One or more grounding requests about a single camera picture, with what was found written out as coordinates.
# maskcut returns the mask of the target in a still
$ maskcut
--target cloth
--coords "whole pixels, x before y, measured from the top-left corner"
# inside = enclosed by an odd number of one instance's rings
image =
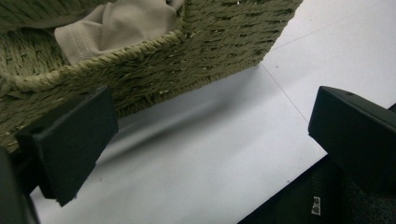
[[[184,0],[119,0],[95,8],[80,21],[55,29],[71,64],[164,35],[177,28]]]

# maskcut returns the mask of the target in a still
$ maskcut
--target white tile floor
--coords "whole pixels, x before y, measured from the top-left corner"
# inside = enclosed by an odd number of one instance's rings
[[[396,103],[396,2],[305,0],[263,62],[120,121],[78,198],[42,223],[236,223],[325,155],[320,85]]]

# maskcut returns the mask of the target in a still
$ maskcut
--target wicker basket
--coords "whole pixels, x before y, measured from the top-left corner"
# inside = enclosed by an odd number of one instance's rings
[[[56,8],[62,1],[29,2]],[[59,15],[82,2],[88,8],[104,1],[69,2],[73,7]],[[19,29],[0,35],[0,145],[15,150],[15,132],[70,97],[99,86],[110,87],[117,114],[123,117],[256,65],[301,2],[186,0],[174,32],[73,66],[64,65],[56,41],[43,31]],[[12,20],[13,8],[5,14],[3,4],[0,15],[9,18],[0,22],[0,31],[57,13],[29,15],[29,20],[21,21],[20,11]]]

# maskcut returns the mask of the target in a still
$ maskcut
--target basket weave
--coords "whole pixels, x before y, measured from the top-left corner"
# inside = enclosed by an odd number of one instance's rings
[[[0,145],[15,150],[15,132],[99,86],[110,87],[123,117],[254,66],[301,2],[186,0],[174,32],[73,66],[64,65],[56,41],[45,32],[0,35]]]

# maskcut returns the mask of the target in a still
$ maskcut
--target white floor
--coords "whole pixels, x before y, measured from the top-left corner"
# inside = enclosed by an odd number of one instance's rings
[[[236,223],[325,155],[307,135],[318,87],[396,103],[396,2],[305,0],[263,62],[120,121],[42,223]]]

